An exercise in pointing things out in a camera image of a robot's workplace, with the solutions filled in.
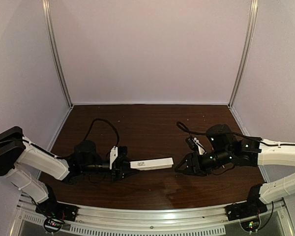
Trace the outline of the white remote control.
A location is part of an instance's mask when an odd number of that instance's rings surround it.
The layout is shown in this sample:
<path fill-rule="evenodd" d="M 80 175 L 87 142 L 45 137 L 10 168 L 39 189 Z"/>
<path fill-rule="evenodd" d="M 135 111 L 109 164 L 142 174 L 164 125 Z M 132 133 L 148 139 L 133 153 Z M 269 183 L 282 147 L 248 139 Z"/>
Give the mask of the white remote control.
<path fill-rule="evenodd" d="M 130 161 L 130 168 L 139 171 L 150 171 L 171 168 L 173 164 L 173 158 L 168 157 L 151 160 Z"/>

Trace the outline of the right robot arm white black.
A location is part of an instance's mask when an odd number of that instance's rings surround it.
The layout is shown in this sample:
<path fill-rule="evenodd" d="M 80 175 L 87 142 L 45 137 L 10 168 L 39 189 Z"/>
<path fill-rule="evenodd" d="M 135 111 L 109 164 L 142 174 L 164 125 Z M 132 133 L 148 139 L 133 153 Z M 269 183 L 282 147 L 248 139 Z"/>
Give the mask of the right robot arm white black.
<path fill-rule="evenodd" d="M 192 150 L 175 167 L 177 173 L 206 177 L 227 164 L 295 167 L 295 143 L 245 136 L 233 132 L 226 124 L 214 125 L 204 133 L 192 131 L 180 121 L 177 127 L 189 134 L 186 142 Z M 295 173 L 251 187 L 247 201 L 266 205 L 292 194 L 295 194 Z"/>

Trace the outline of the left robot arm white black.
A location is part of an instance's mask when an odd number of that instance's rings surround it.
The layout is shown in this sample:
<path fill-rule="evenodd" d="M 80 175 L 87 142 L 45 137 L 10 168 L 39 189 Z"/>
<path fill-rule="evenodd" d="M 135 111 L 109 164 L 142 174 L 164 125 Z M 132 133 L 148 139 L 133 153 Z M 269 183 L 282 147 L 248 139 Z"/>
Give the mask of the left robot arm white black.
<path fill-rule="evenodd" d="M 73 153 L 57 156 L 31 142 L 22 128 L 14 126 L 0 133 L 0 177 L 5 177 L 38 205 L 57 204 L 50 186 L 34 178 L 25 165 L 38 169 L 66 184 L 91 174 L 110 175 L 112 181 L 122 180 L 138 172 L 131 168 L 127 147 L 114 146 L 104 161 L 96 151 L 95 142 L 83 139 Z"/>

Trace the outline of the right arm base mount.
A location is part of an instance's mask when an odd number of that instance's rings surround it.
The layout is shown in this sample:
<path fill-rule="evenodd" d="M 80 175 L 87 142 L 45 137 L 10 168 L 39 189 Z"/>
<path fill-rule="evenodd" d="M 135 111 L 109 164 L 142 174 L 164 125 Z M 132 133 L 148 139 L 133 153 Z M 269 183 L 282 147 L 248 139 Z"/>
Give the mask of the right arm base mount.
<path fill-rule="evenodd" d="M 242 203 L 232 203 L 225 207 L 229 221 L 257 216 L 267 212 L 267 206 L 260 200 L 259 193 L 249 192 L 248 198 Z"/>

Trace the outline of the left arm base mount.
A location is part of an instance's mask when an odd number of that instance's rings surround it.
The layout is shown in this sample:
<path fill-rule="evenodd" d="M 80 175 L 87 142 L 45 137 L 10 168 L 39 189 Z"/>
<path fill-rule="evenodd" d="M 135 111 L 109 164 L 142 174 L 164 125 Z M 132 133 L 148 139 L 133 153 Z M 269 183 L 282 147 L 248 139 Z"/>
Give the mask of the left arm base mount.
<path fill-rule="evenodd" d="M 47 200 L 36 204 L 36 212 L 46 217 L 62 221 L 74 222 L 79 208 L 75 205 L 64 204 L 57 201 L 54 193 L 49 193 Z"/>

